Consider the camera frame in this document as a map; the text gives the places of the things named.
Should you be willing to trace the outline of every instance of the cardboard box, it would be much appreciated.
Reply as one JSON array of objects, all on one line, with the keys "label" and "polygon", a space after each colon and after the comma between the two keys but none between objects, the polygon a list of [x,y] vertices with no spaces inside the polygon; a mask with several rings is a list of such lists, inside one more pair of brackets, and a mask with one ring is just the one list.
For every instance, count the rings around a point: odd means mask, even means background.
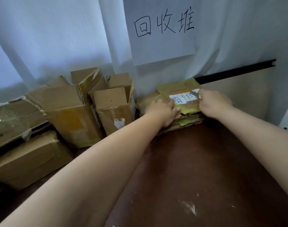
[{"label": "cardboard box", "polygon": [[43,107],[48,120],[68,144],[76,148],[92,146],[103,134],[88,93],[102,74],[97,68],[89,68],[71,72],[71,75],[74,84],[43,91]]},{"label": "cardboard box", "polygon": [[44,84],[7,103],[0,104],[0,147],[18,139],[28,139],[36,128],[47,123],[47,116],[42,110],[42,92],[51,87],[68,85],[63,76]]},{"label": "cardboard box", "polygon": [[23,189],[72,159],[56,133],[48,131],[0,157],[0,182]]},{"label": "cardboard box", "polygon": [[[146,107],[153,100],[162,99],[165,103],[169,103],[171,98],[179,94],[188,93],[189,90],[200,88],[200,85],[193,78],[189,78],[184,82],[174,82],[157,86],[156,91],[151,94],[137,99],[137,105],[140,110],[140,115],[144,115]],[[177,130],[193,124],[201,123],[205,116],[200,112],[199,102],[189,100],[187,103],[178,104],[175,102],[175,108],[180,107],[180,112],[176,114],[172,124],[160,130],[159,134],[166,133],[172,130]]]},{"label": "cardboard box", "polygon": [[128,73],[109,76],[107,90],[94,91],[97,112],[107,135],[135,119],[134,80]]}]

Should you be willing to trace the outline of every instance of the black bar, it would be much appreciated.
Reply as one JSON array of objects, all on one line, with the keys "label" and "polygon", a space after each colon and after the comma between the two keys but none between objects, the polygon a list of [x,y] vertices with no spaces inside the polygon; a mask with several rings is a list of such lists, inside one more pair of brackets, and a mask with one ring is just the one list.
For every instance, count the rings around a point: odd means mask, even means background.
[{"label": "black bar", "polygon": [[229,77],[239,76],[239,75],[242,75],[245,73],[255,72],[255,71],[258,71],[261,69],[274,67],[275,66],[275,65],[273,65],[274,61],[276,61],[276,60],[264,61],[261,63],[244,66],[241,68],[234,68],[234,69],[227,70],[224,72],[218,72],[218,73],[210,74],[208,76],[195,77],[195,80],[199,84],[206,84],[206,83],[214,82],[217,80],[223,80],[223,79],[226,79]]}]

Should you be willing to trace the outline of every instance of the person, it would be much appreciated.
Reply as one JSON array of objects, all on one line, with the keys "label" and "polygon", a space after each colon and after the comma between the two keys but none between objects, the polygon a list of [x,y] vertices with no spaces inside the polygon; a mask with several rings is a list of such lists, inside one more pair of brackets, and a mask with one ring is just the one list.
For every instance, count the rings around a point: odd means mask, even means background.
[{"label": "person", "polygon": [[[288,194],[288,131],[234,108],[201,89],[199,107],[234,133]],[[66,165],[0,226],[103,226],[150,141],[170,125],[173,102],[152,102],[144,116]]]}]

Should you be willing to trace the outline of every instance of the forearm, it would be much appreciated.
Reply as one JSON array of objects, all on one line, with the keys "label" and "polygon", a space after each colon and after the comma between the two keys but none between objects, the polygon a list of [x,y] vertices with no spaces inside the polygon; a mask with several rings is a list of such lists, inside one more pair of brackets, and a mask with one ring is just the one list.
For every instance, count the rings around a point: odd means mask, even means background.
[{"label": "forearm", "polygon": [[102,226],[162,120],[144,115],[55,174],[1,226]]},{"label": "forearm", "polygon": [[218,120],[240,139],[288,194],[288,131],[235,108],[222,113]]}]

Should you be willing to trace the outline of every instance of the curtain fold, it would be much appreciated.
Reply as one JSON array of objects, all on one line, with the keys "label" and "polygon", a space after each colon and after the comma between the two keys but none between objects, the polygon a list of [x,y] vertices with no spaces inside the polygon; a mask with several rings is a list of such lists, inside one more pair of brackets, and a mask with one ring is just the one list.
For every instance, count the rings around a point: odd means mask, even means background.
[{"label": "curtain fold", "polygon": [[194,55],[134,66],[123,0],[0,0],[0,103],[89,67],[133,73],[139,96],[275,59],[288,49],[288,0],[203,0],[198,31]]}]

